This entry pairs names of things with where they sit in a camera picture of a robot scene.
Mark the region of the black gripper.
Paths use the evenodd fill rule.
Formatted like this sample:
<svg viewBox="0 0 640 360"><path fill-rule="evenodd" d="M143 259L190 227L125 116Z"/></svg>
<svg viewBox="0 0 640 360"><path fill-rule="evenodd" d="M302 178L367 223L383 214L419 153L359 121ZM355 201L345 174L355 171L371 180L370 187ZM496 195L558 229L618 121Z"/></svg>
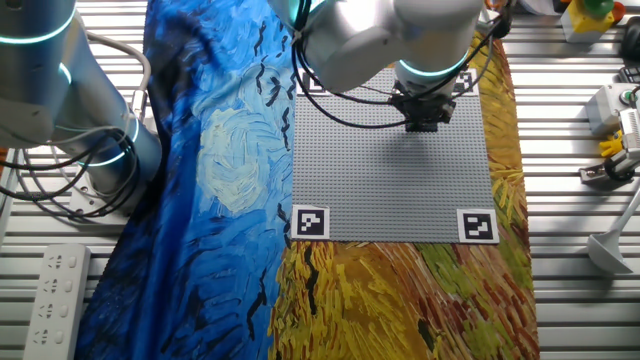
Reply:
<svg viewBox="0 0 640 360"><path fill-rule="evenodd" d="M456 102L442 94L426 98L396 94L392 96L392 105L406 115L407 126L421 126L423 116L427 124L448 124Z"/></svg>

